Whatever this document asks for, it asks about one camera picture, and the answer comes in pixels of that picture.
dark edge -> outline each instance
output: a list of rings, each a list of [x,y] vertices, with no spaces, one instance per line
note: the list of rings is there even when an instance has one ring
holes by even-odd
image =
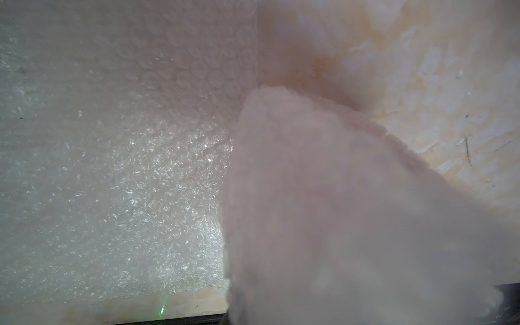
[[[485,325],[520,325],[520,283],[498,285],[504,302],[498,312],[482,322]]]
[[[160,319],[120,325],[219,325],[225,314]]]

white fluffy material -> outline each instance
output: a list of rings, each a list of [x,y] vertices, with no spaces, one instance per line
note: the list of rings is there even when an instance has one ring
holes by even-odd
[[[234,325],[465,324],[498,307],[507,231],[349,107],[263,86],[223,203]]]

bubble wrap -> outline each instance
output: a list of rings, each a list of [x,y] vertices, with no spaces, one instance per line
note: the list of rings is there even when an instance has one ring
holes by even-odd
[[[254,0],[0,1],[0,305],[224,287]]]
[[[224,187],[234,325],[471,324],[518,242],[386,129],[284,87],[245,101]]]

pencil mark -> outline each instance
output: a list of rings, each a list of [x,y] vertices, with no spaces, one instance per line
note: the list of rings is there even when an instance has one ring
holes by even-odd
[[[502,149],[503,147],[507,146],[508,144],[510,144],[511,142],[513,142],[514,140],[517,140],[517,139],[513,139],[509,142],[507,142],[505,145],[503,145],[502,147],[498,148],[497,150],[493,150],[493,151],[489,151],[489,152],[485,152],[485,153],[493,153],[493,152],[497,152],[499,151],[500,149]]]
[[[464,138],[464,142],[466,143],[466,157],[467,157],[467,163],[470,164],[470,166],[473,166],[471,164],[471,159],[470,159],[470,150],[467,146],[467,137]]]

